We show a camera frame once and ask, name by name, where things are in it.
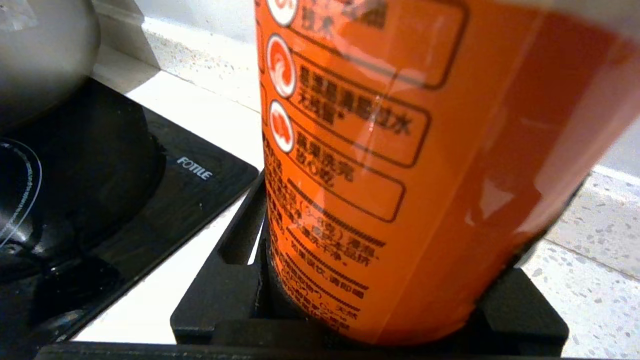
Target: white circle icon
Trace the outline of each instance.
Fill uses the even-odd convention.
[[[269,12],[280,26],[289,26],[296,17],[298,0],[267,0]]]
[[[267,69],[278,95],[290,97],[296,88],[296,67],[287,43],[277,34],[267,42]]]
[[[293,127],[289,115],[277,100],[269,107],[269,127],[280,150],[289,154],[293,150]]]

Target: orange label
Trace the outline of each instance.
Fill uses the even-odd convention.
[[[359,341],[464,326],[640,113],[639,47],[591,0],[261,3],[270,256]]]

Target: white countertop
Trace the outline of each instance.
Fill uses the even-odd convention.
[[[93,76],[259,170],[264,167],[260,114],[255,110],[108,48],[101,49]],[[591,176],[524,266],[570,327],[563,356],[640,358],[640,247],[635,246],[640,245],[635,216],[640,217],[640,182],[607,175]],[[169,317],[241,201],[75,340],[175,343]]]

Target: stainless steel pot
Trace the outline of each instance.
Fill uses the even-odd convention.
[[[0,134],[82,85],[99,45],[91,0],[0,0]]]

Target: black glass cooktop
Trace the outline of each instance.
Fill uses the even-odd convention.
[[[68,340],[257,170],[89,80],[0,135],[0,358]]]

